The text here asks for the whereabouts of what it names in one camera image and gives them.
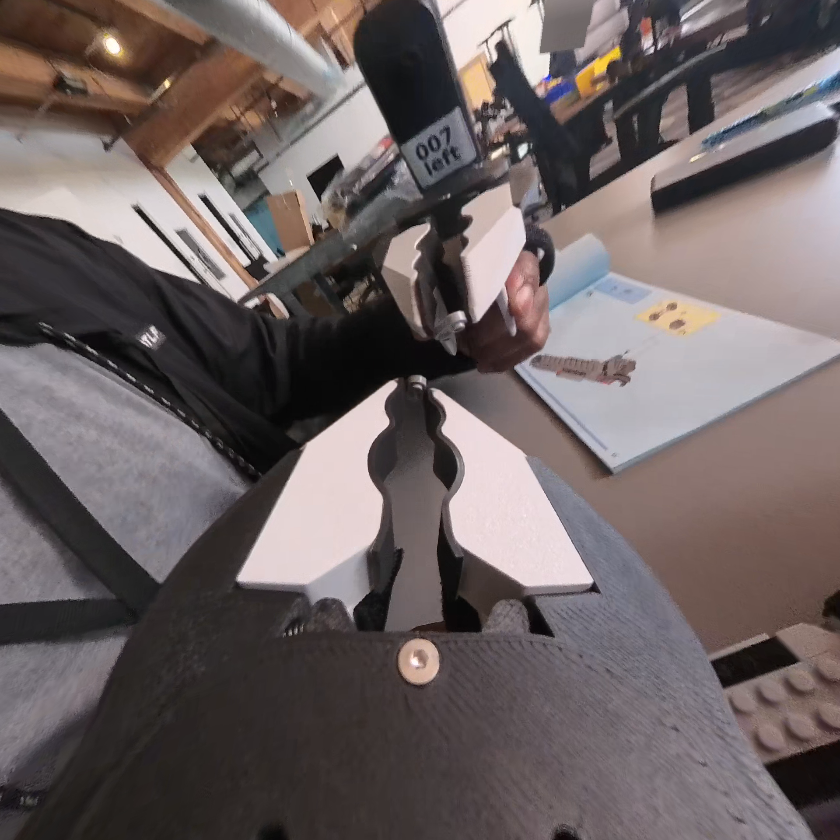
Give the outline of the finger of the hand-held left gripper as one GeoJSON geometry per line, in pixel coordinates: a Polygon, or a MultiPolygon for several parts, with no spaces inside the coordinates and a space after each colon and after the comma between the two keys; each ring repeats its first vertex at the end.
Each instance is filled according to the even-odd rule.
{"type": "Polygon", "coordinates": [[[434,323],[449,312],[438,288],[434,257],[439,239],[429,222],[395,236],[387,247],[382,277],[413,336],[434,340],[434,323]]]}
{"type": "Polygon", "coordinates": [[[465,313],[477,324],[496,307],[507,333],[514,337],[518,328],[509,309],[507,281],[526,241],[521,212],[465,206],[469,219],[466,243],[459,260],[464,276],[465,313]]]}

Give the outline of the black office chair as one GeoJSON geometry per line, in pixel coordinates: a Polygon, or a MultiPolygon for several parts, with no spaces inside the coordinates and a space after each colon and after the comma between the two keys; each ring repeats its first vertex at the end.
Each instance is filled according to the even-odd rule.
{"type": "Polygon", "coordinates": [[[496,52],[497,57],[490,64],[496,90],[527,129],[542,186],[553,214],[559,214],[585,195],[590,176],[584,168],[588,163],[584,147],[531,88],[505,41],[497,44],[496,52]]]}

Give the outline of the black power bank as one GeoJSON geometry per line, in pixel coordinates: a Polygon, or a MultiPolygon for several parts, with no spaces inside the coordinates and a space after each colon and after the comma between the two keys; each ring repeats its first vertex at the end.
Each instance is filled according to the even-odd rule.
{"type": "Polygon", "coordinates": [[[822,102],[760,122],[658,172],[650,184],[654,215],[821,153],[837,136],[837,112],[822,102]]]}

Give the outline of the silver ventilation duct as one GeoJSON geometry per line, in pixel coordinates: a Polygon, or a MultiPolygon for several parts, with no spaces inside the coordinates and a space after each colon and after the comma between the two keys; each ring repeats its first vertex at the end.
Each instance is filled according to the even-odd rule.
{"type": "Polygon", "coordinates": [[[211,36],[319,98],[343,84],[335,58],[315,49],[265,1],[162,1],[211,36]]]}

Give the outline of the pale blue instruction booklet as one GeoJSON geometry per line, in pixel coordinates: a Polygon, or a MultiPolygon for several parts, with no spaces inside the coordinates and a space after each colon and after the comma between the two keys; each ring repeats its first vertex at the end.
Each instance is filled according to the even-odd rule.
{"type": "Polygon", "coordinates": [[[838,342],[555,253],[550,335],[516,373],[615,474],[838,359],[838,342]]]}

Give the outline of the cardboard box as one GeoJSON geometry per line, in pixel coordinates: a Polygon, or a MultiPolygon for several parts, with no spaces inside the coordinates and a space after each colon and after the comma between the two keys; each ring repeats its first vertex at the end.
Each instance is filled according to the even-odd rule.
{"type": "Polygon", "coordinates": [[[296,189],[266,196],[266,205],[284,253],[309,249],[314,244],[310,216],[303,194],[296,189]]]}

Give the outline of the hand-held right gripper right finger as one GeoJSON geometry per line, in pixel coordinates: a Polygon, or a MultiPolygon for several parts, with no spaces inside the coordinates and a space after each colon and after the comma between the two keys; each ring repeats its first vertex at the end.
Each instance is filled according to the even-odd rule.
{"type": "Polygon", "coordinates": [[[444,624],[478,632],[500,602],[577,595],[595,584],[517,446],[437,388],[424,397],[434,474],[445,494],[437,538],[444,624]]]}

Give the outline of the small grey toy brick piece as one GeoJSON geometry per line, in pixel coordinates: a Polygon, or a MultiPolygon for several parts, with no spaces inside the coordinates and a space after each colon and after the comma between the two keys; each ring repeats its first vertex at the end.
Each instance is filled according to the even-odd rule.
{"type": "Polygon", "coordinates": [[[458,352],[458,337],[469,325],[463,311],[445,312],[434,323],[434,339],[452,356],[458,352]]]}

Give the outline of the dark toy brick model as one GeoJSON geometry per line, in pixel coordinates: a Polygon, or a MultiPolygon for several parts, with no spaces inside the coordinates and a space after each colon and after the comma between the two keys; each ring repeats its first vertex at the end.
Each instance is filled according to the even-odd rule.
{"type": "Polygon", "coordinates": [[[745,738],[799,810],[839,796],[838,625],[796,624],[710,656],[745,738]]]}

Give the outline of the yellow plastic bin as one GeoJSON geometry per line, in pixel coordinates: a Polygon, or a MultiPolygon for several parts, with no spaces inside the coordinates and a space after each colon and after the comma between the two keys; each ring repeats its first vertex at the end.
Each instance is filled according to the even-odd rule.
{"type": "Polygon", "coordinates": [[[574,77],[574,84],[579,99],[582,101],[591,99],[608,89],[613,84],[608,69],[621,61],[618,54],[609,54],[594,60],[578,71],[574,77]]]}

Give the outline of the blue pen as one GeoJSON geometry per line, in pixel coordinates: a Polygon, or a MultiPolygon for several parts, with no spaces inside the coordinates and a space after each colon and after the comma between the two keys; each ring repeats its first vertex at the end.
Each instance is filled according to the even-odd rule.
{"type": "Polygon", "coordinates": [[[700,148],[704,151],[717,148],[790,113],[805,109],[816,103],[825,103],[828,99],[837,97],[838,92],[839,72],[836,72],[831,76],[815,80],[790,96],[709,134],[700,143],[700,148]]]}

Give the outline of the person's left hand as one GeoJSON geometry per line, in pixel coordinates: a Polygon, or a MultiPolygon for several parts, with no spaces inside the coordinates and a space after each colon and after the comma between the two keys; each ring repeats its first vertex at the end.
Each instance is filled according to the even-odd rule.
{"type": "Polygon", "coordinates": [[[458,338],[458,351],[483,374],[507,373],[540,353],[550,336],[550,296],[540,284],[539,261],[524,250],[506,282],[507,312],[516,327],[510,334],[497,307],[458,338]]]}

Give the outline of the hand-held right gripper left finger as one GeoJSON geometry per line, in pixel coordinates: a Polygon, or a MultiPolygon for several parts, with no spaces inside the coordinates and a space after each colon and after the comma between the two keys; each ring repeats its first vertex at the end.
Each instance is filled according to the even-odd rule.
{"type": "Polygon", "coordinates": [[[361,631],[385,629],[403,561],[386,481],[406,389],[386,383],[304,445],[237,575],[239,587],[343,604],[361,631]]]}

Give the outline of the person's left forearm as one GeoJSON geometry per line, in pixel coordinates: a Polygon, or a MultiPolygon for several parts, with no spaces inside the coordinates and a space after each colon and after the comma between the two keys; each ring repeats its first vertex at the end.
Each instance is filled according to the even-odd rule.
{"type": "Polygon", "coordinates": [[[457,350],[420,340],[393,300],[336,317],[278,320],[252,311],[241,373],[248,406],[278,425],[340,414],[387,382],[421,375],[436,380],[472,371],[457,350]]]}

